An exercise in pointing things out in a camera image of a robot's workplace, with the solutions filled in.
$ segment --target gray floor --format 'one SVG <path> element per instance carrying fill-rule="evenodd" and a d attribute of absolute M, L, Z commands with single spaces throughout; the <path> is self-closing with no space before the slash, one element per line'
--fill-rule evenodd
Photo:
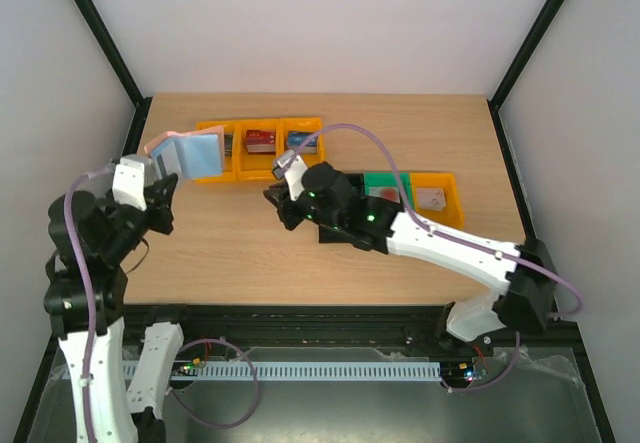
<path fill-rule="evenodd" d="M 449 395 L 437 383 L 263 382 L 254 416 L 243 426 L 211 431 L 165 403 L 168 442 L 374 443 L 374 442 L 595 442 L 600 441 L 581 385 L 571 376 L 570 350 L 531 350 L 495 387 Z M 268 350 L 256 361 L 372 361 L 373 350 Z M 490 359 L 500 368 L 500 361 Z M 251 383 L 195 382 L 184 398 L 201 417 L 230 422 L 252 397 Z M 52 379 L 29 441 L 74 441 L 69 382 Z"/>

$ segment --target wooden tabletop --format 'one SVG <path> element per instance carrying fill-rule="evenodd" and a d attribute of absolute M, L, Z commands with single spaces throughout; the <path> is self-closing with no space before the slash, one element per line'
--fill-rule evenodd
<path fill-rule="evenodd" d="M 523 241 L 483 96 L 157 94 L 140 148 L 164 131 L 194 130 L 202 120 L 283 116 L 320 116 L 325 125 L 355 123 L 382 139 L 400 170 L 453 172 L 465 231 Z M 327 160 L 342 171 L 388 170 L 362 135 L 332 132 L 326 147 Z M 269 184 L 181 186 L 173 203 L 175 230 L 168 237 L 148 235 L 151 251 L 129 276 L 127 303 L 419 305 L 485 291 L 423 261 L 320 245 L 310 223 L 289 232 L 262 196 Z"/>

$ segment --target purple cable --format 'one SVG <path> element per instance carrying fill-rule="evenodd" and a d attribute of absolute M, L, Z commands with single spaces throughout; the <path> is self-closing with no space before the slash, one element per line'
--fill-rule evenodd
<path fill-rule="evenodd" d="M 422 222 L 420 220 L 420 218 L 418 217 L 418 215 L 416 214 L 416 212 L 413 210 L 413 208 L 411 207 L 411 205 L 409 204 L 409 197 L 407 196 L 407 193 L 404 189 L 404 185 L 402 184 L 402 179 L 400 178 L 400 172 L 398 171 L 398 167 L 396 166 L 395 161 L 393 160 L 393 157 L 391 156 L 391 153 L 389 152 L 389 150 L 386 148 L 386 146 L 384 146 L 384 143 L 382 143 L 382 141 L 380 141 L 373 133 L 371 133 L 369 130 L 366 130 L 360 126 L 357 125 L 351 125 L 348 123 L 338 123 L 335 125 L 329 125 L 329 126 L 325 126 L 324 128 L 321 128 L 320 130 L 316 131 L 315 133 L 312 133 L 311 135 L 307 136 L 302 143 L 300 144 L 300 146 L 298 146 L 298 148 L 296 149 L 294 155 L 291 157 L 291 159 L 289 161 L 287 161 L 287 163 L 284 165 L 283 170 L 287 171 L 291 165 L 293 164 L 293 161 L 295 160 L 295 158 L 300 155 L 300 153 L 302 152 L 303 148 L 305 146 L 307 146 L 313 139 L 317 138 L 318 136 L 322 135 L 323 133 L 327 133 L 329 131 L 333 131 L 333 130 L 353 130 L 353 131 L 357 131 L 358 133 L 362 133 L 363 135 L 365 135 L 367 138 L 369 138 L 371 141 L 373 141 L 376 146 L 380 149 L 380 151 L 382 152 L 382 154 L 384 155 L 384 157 L 387 159 L 387 162 L 389 163 L 389 167 L 391 168 L 391 173 L 393 173 L 393 177 L 396 180 L 396 185 L 398 186 L 398 192 L 400 193 L 400 198 L 402 200 L 402 204 L 404 205 L 405 211 L 407 212 L 407 214 L 409 215 L 409 217 L 411 218 L 411 220 L 420 228 L 422 228 L 423 230 L 426 230 L 428 232 L 432 232 L 431 228 L 429 228 L 428 225 L 426 225 L 424 222 Z M 494 255 L 496 253 L 495 250 L 488 248 L 486 246 L 480 245 L 478 243 L 474 243 L 471 241 L 467 241 L 464 240 L 462 238 L 459 238 L 457 236 L 454 235 L 449 235 L 448 233 L 444 233 L 442 231 L 439 231 L 437 228 L 435 231 L 433 231 L 433 234 L 435 236 L 439 236 L 440 238 L 443 238 L 445 240 L 451 241 L 453 243 L 458 243 L 460 245 L 464 245 L 468 248 L 473 248 L 474 250 L 478 250 L 481 251 L 483 253 L 487 253 L 490 255 Z M 569 315 L 575 315 L 576 313 L 578 313 L 583 306 L 583 300 L 582 300 L 582 295 L 580 294 L 580 291 L 573 286 L 571 283 L 569 283 L 567 280 L 565 280 L 564 278 L 562 278 L 561 276 L 553 273 L 552 271 L 547 270 L 546 268 L 544 268 L 543 266 L 540 266 L 536 263 L 533 263 L 529 260 L 525 260 L 524 258 L 520 258 L 518 256 L 512 256 L 512 255 L 508 255 L 508 254 L 503 254 L 502 258 L 506 259 L 506 260 L 510 260 L 513 261 L 519 265 L 522 266 L 526 266 L 529 269 L 532 269 L 538 273 L 540 273 L 543 276 L 546 276 L 547 278 L 553 280 L 554 282 L 556 282 L 557 284 L 559 284 L 560 286 L 564 287 L 565 289 L 567 289 L 569 292 L 571 292 L 573 294 L 573 296 L 576 298 L 577 301 L 577 305 L 573 310 L 570 311 L 566 311 L 566 312 L 562 312 L 562 313 L 549 313 L 549 317 L 550 318 L 558 318 L 558 317 L 563 317 L 563 316 L 569 316 Z"/>
<path fill-rule="evenodd" d="M 107 175 L 112 171 L 112 167 L 105 166 L 100 170 L 85 173 L 73 182 L 71 188 L 69 188 L 69 191 L 67 191 L 67 194 L 64 197 L 63 203 L 64 224 L 67 228 L 67 234 L 69 235 L 69 240 L 71 241 L 71 247 L 73 248 L 73 254 L 76 258 L 78 269 L 80 270 L 80 276 L 82 277 L 82 284 L 84 285 L 84 291 L 87 295 L 87 309 L 89 312 L 87 343 L 84 347 L 81 378 L 87 381 L 87 384 L 82 387 L 82 411 L 84 414 L 84 424 L 87 431 L 87 439 L 90 443 L 94 443 L 95 441 L 97 441 L 95 432 L 93 430 L 93 417 L 91 415 L 91 392 L 89 385 L 89 380 L 91 379 L 91 354 L 93 353 L 93 342 L 96 334 L 96 305 L 95 295 L 93 293 L 93 284 L 91 283 L 91 275 L 89 274 L 87 262 L 84 259 L 84 254 L 82 253 L 82 245 L 80 244 L 80 238 L 78 237 L 78 230 L 76 229 L 76 225 L 73 221 L 73 210 L 71 202 L 73 200 L 73 194 L 80 187 L 80 185 L 93 178 Z"/>
<path fill-rule="evenodd" d="M 491 380 L 489 383 L 485 385 L 472 386 L 470 388 L 451 388 L 449 385 L 447 385 L 447 382 L 444 380 L 440 380 L 440 383 L 442 383 L 442 386 L 444 386 L 447 389 L 447 391 L 450 393 L 467 393 L 469 391 L 486 390 L 487 388 L 493 385 L 497 385 L 502 380 L 504 380 L 505 377 L 509 374 L 509 372 L 513 370 L 513 367 L 516 366 L 516 363 L 518 362 L 519 357 L 520 357 L 520 333 L 516 331 L 516 344 L 513 349 L 513 357 L 511 358 L 511 361 L 509 361 L 509 364 L 504 369 L 504 371 L 500 373 L 500 375 L 497 378 Z"/>
<path fill-rule="evenodd" d="M 200 340 L 192 341 L 191 343 L 187 343 L 182 348 L 180 348 L 178 350 L 178 353 L 182 353 L 183 351 L 188 350 L 193 346 L 200 345 L 203 343 L 213 343 L 214 345 L 226 346 L 227 348 L 232 349 L 238 355 L 240 355 L 242 359 L 247 362 L 247 365 L 249 365 L 249 369 L 251 370 L 251 376 L 253 378 L 254 397 L 247 412 L 239 420 L 236 420 L 233 423 L 210 423 L 206 420 L 203 420 L 198 415 L 196 415 L 193 411 L 187 408 L 187 405 L 184 404 L 184 402 L 180 399 L 180 397 L 178 396 L 178 394 L 173 388 L 169 388 L 168 394 L 171 395 L 174 398 L 174 400 L 176 400 L 176 402 L 178 403 L 178 406 L 180 406 L 180 408 L 182 408 L 185 411 L 185 413 L 189 418 L 191 418 L 193 421 L 195 421 L 196 423 L 202 426 L 205 426 L 212 430 L 228 430 L 228 429 L 240 426 L 249 418 L 251 418 L 253 413 L 256 411 L 256 408 L 258 407 L 258 403 L 260 402 L 260 386 L 258 385 L 258 372 L 256 371 L 255 366 L 253 366 L 253 363 L 249 359 L 249 356 L 244 351 L 242 351 L 237 346 L 232 345 L 228 341 L 218 340 L 216 338 L 201 338 Z"/>

